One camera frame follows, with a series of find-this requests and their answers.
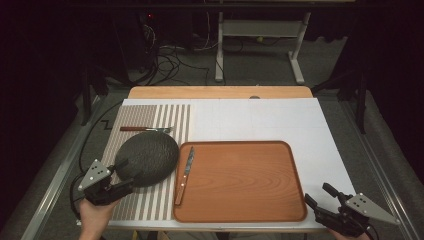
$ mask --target kitchen knife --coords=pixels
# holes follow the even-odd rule
[[[175,199],[175,205],[181,204],[181,200],[182,200],[183,194],[184,194],[184,189],[187,185],[188,175],[190,174],[191,164],[193,163],[193,158],[194,158],[194,148],[191,147],[190,153],[189,153],[188,158],[187,158],[186,167],[185,167],[185,170],[184,170],[184,176],[183,176],[183,179],[181,180],[181,185],[178,188],[177,198]]]

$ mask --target wooden handle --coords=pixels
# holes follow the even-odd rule
[[[130,131],[146,131],[148,127],[121,127],[119,131],[130,132]]]
[[[181,204],[181,200],[183,198],[183,194],[184,194],[184,189],[185,186],[187,185],[187,175],[183,176],[183,180],[181,181],[181,185],[178,188],[178,193],[177,193],[177,198],[175,198],[175,205],[180,205]]]

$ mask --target person's hand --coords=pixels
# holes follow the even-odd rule
[[[84,198],[80,202],[81,234],[79,239],[99,240],[112,217],[113,209],[118,203],[119,200],[106,206],[94,206]]]
[[[328,229],[328,231],[333,234],[334,237],[336,237],[337,240],[370,240],[370,238],[367,236],[367,234],[363,233],[361,234],[359,237],[354,238],[354,237],[346,237],[341,235],[340,233],[334,231],[333,229]]]

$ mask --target brown serving tray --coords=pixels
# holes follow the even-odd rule
[[[177,221],[298,222],[306,217],[287,143],[186,142],[180,148],[175,193],[192,146],[194,160],[182,202],[173,208]]]

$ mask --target white tabletop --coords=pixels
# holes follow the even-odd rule
[[[282,140],[292,149],[304,193],[320,207],[336,212],[340,206],[322,189],[324,182],[354,194],[354,188],[331,136],[319,102],[298,99],[126,99],[123,106],[190,106],[188,141]],[[302,222],[180,223],[174,219],[113,219],[110,227],[140,230],[314,232],[309,207]]]

